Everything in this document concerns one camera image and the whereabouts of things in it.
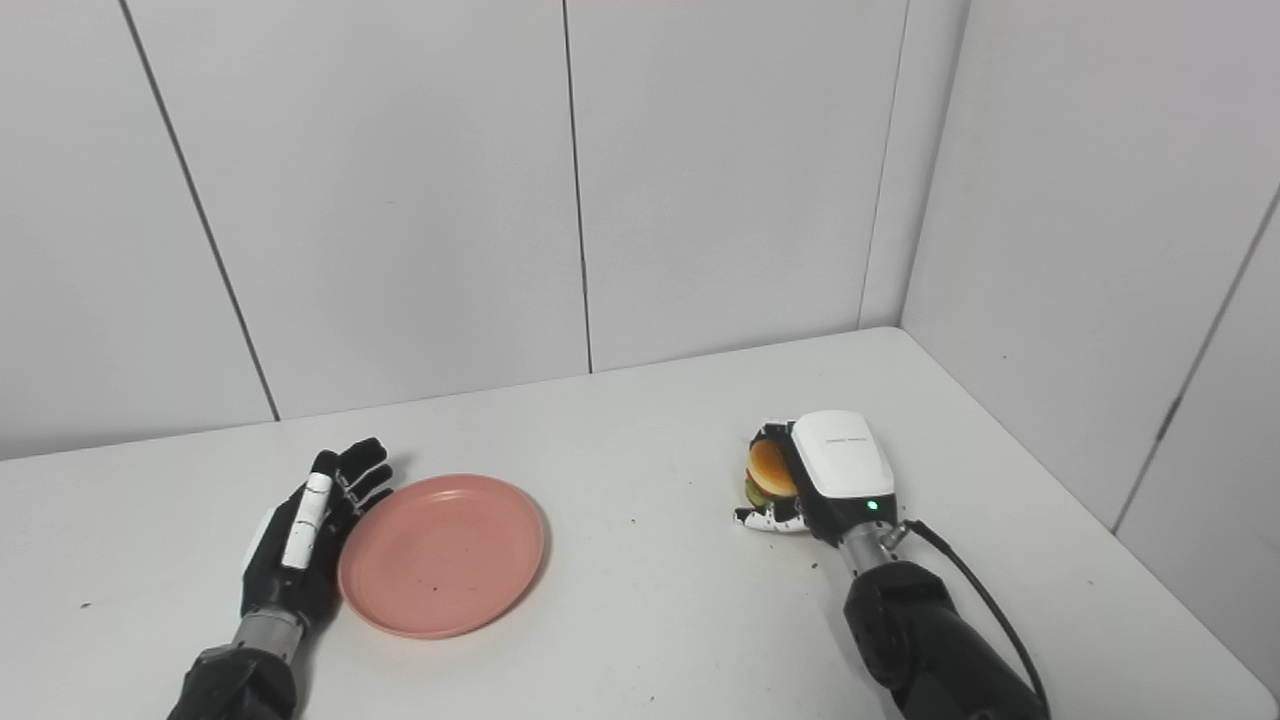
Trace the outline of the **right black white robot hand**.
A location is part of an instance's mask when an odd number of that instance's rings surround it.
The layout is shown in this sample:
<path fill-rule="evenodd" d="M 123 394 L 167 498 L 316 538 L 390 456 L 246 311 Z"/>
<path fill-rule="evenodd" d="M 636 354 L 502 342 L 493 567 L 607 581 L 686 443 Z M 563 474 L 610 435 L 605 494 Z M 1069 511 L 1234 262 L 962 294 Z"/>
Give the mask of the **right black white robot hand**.
<path fill-rule="evenodd" d="M 855 411 L 764 424 L 748 446 L 744 497 L 745 506 L 733 510 L 737 524 L 808 533 L 832 547 L 859 527 L 887 532 L 899 523 L 893 470 Z"/>

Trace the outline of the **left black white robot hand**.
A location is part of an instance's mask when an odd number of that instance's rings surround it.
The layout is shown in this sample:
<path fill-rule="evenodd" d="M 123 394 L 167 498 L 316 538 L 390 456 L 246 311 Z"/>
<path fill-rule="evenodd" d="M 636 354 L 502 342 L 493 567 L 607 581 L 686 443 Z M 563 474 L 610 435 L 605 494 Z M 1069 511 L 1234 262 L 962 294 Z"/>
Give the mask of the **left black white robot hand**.
<path fill-rule="evenodd" d="M 307 478 L 271 514 L 242 577 L 239 614 L 276 609 L 307 632 L 339 603 L 337 569 L 364 516 L 394 492 L 388 451 L 376 437 L 338 454 L 320 451 Z"/>

